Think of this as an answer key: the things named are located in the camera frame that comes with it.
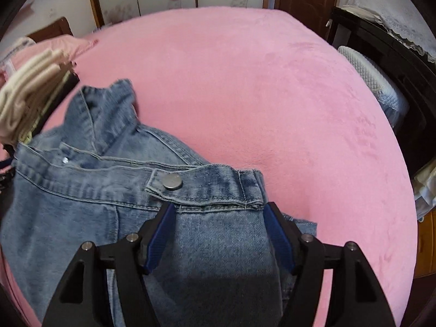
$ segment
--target wooden drawer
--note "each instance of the wooden drawer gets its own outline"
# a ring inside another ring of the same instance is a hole
[[[436,272],[436,211],[431,211],[418,223],[418,251],[415,277]]]

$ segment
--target denim waistband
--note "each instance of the denim waistband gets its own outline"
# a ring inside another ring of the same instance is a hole
[[[20,147],[14,162],[17,173],[42,190],[65,198],[156,210],[161,201],[170,201],[180,204],[181,211],[213,211],[212,206],[218,204],[261,210],[267,202],[263,176],[257,170],[235,170],[220,164],[131,162],[68,146],[50,151]],[[78,166],[84,162],[87,168]],[[181,188],[163,186],[162,179],[170,172],[180,175]]]

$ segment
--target lace cloth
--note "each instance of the lace cloth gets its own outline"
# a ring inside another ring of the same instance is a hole
[[[348,0],[347,5],[373,13],[391,36],[436,63],[436,38],[411,0]]]

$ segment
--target screw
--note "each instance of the screw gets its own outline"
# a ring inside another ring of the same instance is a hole
[[[350,251],[357,251],[359,247],[357,246],[356,242],[350,241],[350,242],[347,242],[347,248]]]
[[[135,242],[137,239],[139,239],[139,235],[136,232],[134,232],[132,234],[128,234],[126,238],[127,241],[129,242]]]
[[[304,241],[304,242],[312,242],[313,241],[313,236],[311,235],[311,234],[302,234],[301,235],[301,239]]]
[[[86,242],[83,242],[82,243],[82,249],[84,250],[84,251],[89,251],[91,248],[92,248],[92,246],[93,246],[94,244],[91,242],[91,241],[86,241]]]

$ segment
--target pink pillow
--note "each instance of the pink pillow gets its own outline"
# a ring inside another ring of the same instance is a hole
[[[11,57],[9,67],[0,69],[0,73],[3,73],[4,79],[7,81],[8,78],[10,78],[12,74],[22,67],[30,58],[42,53],[46,49],[62,49],[66,54],[69,55],[68,59],[72,61],[77,58],[77,56],[92,48],[97,42],[97,39],[79,39],[68,34],[47,39],[16,53]]]

